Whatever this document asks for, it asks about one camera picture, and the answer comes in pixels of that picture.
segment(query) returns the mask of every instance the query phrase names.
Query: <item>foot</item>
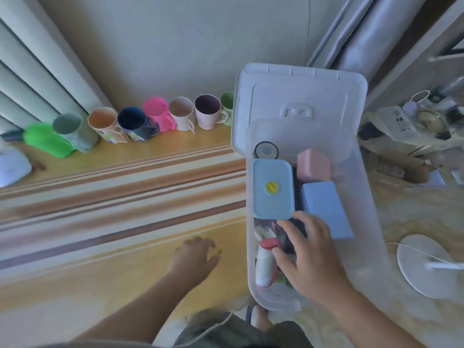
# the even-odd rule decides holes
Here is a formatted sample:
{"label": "foot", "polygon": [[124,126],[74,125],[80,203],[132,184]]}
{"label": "foot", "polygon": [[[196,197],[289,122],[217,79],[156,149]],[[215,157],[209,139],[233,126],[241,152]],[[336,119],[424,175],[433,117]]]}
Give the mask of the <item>foot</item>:
{"label": "foot", "polygon": [[268,319],[267,313],[268,311],[258,304],[254,306],[252,311],[251,324],[261,332],[266,332],[274,326],[274,324]]}

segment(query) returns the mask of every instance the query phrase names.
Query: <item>floor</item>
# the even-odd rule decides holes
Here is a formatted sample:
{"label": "floor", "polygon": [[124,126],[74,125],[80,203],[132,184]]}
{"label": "floor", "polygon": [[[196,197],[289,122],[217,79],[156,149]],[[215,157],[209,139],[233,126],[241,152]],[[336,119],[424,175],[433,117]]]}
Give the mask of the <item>floor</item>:
{"label": "floor", "polygon": [[[2,346],[74,337],[156,281],[173,250],[194,234],[216,241],[221,263],[182,301],[156,343],[168,347],[185,317],[201,309],[242,308],[248,294],[245,162],[229,136],[223,125],[195,135],[166,132],[145,143],[100,142],[95,155],[62,160],[28,150],[47,170],[0,191]],[[464,260],[461,189],[409,189],[377,173],[369,173],[369,182],[386,241],[426,234]],[[388,314],[430,348],[461,347],[462,274],[454,298],[426,298],[400,275],[396,246],[387,247],[395,272]],[[351,347],[318,307],[271,319],[295,320],[316,348]]]}

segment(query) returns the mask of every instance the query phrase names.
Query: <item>gray curtain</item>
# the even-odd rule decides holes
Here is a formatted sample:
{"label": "gray curtain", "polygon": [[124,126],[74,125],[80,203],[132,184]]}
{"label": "gray curtain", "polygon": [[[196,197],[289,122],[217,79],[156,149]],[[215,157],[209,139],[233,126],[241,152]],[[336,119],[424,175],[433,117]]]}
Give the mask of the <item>gray curtain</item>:
{"label": "gray curtain", "polygon": [[426,0],[346,0],[308,66],[361,73],[369,82]]}

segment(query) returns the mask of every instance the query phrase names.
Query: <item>pink box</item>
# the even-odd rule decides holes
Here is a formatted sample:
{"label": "pink box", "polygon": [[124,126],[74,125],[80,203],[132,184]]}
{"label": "pink box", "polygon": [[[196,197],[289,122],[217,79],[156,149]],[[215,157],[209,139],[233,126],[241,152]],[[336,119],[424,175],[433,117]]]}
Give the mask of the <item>pink box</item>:
{"label": "pink box", "polygon": [[330,181],[330,162],[328,158],[315,148],[299,153],[297,177],[305,183]]}

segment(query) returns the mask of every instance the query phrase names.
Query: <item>person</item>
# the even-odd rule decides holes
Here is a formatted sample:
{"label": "person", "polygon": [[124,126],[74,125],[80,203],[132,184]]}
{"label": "person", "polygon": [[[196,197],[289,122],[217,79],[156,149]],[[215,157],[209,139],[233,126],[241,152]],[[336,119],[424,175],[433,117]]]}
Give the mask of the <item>person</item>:
{"label": "person", "polygon": [[[293,264],[280,249],[275,260],[293,287],[303,296],[328,310],[356,348],[425,348],[412,335],[390,320],[351,285],[339,260],[327,224],[302,211],[293,218],[304,222],[308,237],[288,220],[279,220],[297,255]],[[219,262],[207,259],[215,244],[211,239],[186,240],[173,255],[169,270],[155,285],[134,301],[103,319],[68,343],[51,347],[148,347],[177,304],[202,283]],[[273,325],[265,310],[256,306],[254,326],[219,313],[217,317],[194,320],[181,333],[175,347],[312,347],[295,322]]]}

